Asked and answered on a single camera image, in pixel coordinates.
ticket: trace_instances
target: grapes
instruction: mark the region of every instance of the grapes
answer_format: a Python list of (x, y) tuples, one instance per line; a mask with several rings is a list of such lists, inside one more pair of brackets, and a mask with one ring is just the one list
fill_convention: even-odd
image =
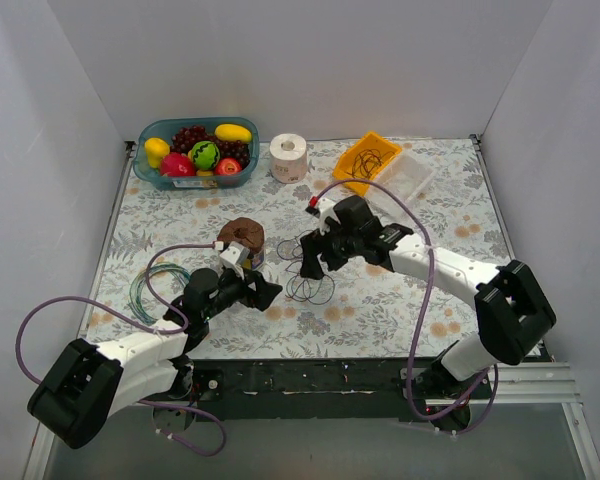
[(171, 151), (184, 153), (186, 155), (196, 143), (202, 141), (215, 143), (220, 152), (220, 158), (235, 158), (242, 168), (249, 165), (249, 145), (242, 143), (239, 140), (235, 142), (219, 140), (213, 133), (207, 133), (202, 125), (181, 128), (178, 133), (171, 137)]

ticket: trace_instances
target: blue plastic basket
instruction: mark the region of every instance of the blue plastic basket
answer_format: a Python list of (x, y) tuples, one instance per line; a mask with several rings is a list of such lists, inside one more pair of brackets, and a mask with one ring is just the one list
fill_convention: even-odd
[[(163, 177), (155, 168), (149, 166), (147, 154), (144, 151), (144, 142), (151, 137), (162, 138), (165, 142), (171, 144), (171, 138), (178, 133), (182, 127), (191, 127), (193, 125), (202, 125), (207, 132), (214, 132), (218, 125), (223, 123), (232, 123), (245, 127), (251, 132), (252, 139), (249, 143), (249, 153), (251, 155), (249, 165), (240, 173), (235, 175), (220, 176), (213, 175), (208, 177)], [(258, 129), (246, 118), (242, 117), (207, 117), (207, 118), (175, 118), (170, 120), (159, 120), (145, 128), (138, 139), (138, 148), (136, 156), (133, 159), (133, 171), (138, 178), (151, 182), (160, 190), (175, 189), (208, 189), (208, 188), (236, 188), (244, 185), (251, 173), (258, 165), (258, 156), (260, 154), (260, 143), (258, 139)]]

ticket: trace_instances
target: orange tray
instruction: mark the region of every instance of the orange tray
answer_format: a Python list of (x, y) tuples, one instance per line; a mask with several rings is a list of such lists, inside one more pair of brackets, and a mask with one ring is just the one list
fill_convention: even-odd
[[(368, 132), (340, 156), (340, 160), (333, 169), (333, 177), (337, 180), (347, 178), (374, 180), (378, 173), (386, 168), (401, 151), (402, 147), (399, 145), (391, 143), (376, 132)], [(369, 157), (374, 161), (365, 162), (364, 159)], [(346, 183), (345, 185), (360, 196), (364, 196), (369, 190), (369, 185), (363, 183)]]

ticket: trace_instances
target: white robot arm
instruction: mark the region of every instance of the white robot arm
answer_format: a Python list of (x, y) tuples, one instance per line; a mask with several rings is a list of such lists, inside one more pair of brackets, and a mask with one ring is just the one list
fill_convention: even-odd
[[(362, 256), (387, 270), (428, 280), (432, 247), (408, 227), (383, 226), (363, 198), (351, 196), (337, 204), (314, 198), (307, 211), (320, 225), (301, 239), (301, 276), (322, 278), (318, 256), (329, 270)], [(434, 266), (435, 286), (476, 310), (479, 331), (442, 352), (415, 378), (421, 392), (447, 395), (497, 362), (520, 363), (556, 322), (535, 277), (522, 262), (498, 266), (435, 247)]]
[(153, 325), (154, 332), (69, 343), (31, 396), (29, 413), (69, 447), (80, 448), (118, 410), (182, 385), (182, 377), (191, 371), (185, 354), (209, 333), (209, 319), (236, 302), (264, 311), (282, 291), (259, 272), (243, 271), (240, 265), (247, 254), (245, 247), (232, 243), (220, 254), (221, 275), (209, 268), (191, 274), (183, 295), (172, 302), (187, 317), (184, 332), (155, 333), (172, 330), (172, 322), (184, 324), (169, 310)]

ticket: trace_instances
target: red object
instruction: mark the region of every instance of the red object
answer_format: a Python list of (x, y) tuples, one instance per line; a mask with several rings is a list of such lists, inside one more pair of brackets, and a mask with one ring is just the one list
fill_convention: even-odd
[(164, 177), (193, 177), (195, 174), (191, 160), (181, 153), (170, 153), (160, 164), (160, 175)]
[(223, 158), (218, 162), (216, 168), (213, 169), (213, 173), (216, 175), (235, 175), (240, 171), (242, 171), (240, 163), (231, 157)]

